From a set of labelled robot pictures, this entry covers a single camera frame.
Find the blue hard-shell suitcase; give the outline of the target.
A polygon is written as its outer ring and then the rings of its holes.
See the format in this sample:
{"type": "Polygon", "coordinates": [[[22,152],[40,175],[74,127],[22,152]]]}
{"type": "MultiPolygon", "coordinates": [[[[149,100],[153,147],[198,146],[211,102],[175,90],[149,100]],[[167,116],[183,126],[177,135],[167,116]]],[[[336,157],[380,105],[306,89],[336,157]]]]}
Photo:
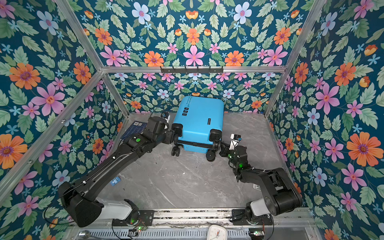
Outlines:
{"type": "Polygon", "coordinates": [[[224,102],[220,99],[188,96],[183,98],[172,124],[171,155],[181,149],[206,155],[209,162],[216,158],[223,135],[224,102]]]}

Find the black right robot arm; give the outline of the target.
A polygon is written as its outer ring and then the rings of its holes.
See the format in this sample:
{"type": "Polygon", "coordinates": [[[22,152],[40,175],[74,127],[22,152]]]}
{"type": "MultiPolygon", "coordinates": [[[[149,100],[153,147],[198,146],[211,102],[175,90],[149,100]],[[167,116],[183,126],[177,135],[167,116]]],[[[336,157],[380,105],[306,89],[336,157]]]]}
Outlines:
{"type": "Polygon", "coordinates": [[[291,212],[303,204],[301,194],[283,168],[262,170],[252,167],[248,162],[247,148],[221,143],[221,157],[229,160],[229,166],[238,182],[259,187],[262,197],[247,203],[245,212],[233,215],[231,221],[245,219],[255,225],[267,215],[278,216],[291,212]]]}

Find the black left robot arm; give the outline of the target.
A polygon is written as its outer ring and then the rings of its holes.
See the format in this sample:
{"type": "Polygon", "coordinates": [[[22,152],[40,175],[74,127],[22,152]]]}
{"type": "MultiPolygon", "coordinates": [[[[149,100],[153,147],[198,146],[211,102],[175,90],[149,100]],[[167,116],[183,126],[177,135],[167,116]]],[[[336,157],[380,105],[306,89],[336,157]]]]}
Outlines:
{"type": "Polygon", "coordinates": [[[96,220],[121,220],[133,225],[139,218],[137,206],[130,200],[108,201],[99,197],[100,192],[128,165],[162,143],[170,135],[170,115],[150,117],[142,133],[123,140],[117,150],[94,170],[59,187],[59,198],[64,209],[80,228],[96,220]]]}

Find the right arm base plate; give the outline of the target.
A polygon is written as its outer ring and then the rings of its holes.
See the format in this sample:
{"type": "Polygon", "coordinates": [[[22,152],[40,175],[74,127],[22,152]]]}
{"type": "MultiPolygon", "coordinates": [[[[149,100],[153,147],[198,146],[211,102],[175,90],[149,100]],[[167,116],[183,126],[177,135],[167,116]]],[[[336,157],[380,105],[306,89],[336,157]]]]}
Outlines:
{"type": "Polygon", "coordinates": [[[273,225],[273,220],[270,215],[262,215],[255,217],[252,215],[251,211],[248,209],[232,209],[231,217],[229,221],[235,226],[262,226],[273,225]]]}

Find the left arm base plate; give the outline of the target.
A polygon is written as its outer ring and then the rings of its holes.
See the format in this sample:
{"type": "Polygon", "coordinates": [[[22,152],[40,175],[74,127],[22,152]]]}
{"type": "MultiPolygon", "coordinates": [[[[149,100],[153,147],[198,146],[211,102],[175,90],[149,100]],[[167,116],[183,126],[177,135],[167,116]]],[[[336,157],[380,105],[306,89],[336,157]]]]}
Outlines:
{"type": "Polygon", "coordinates": [[[125,220],[113,220],[113,227],[148,227],[154,220],[154,210],[137,210],[130,213],[125,220]]]}

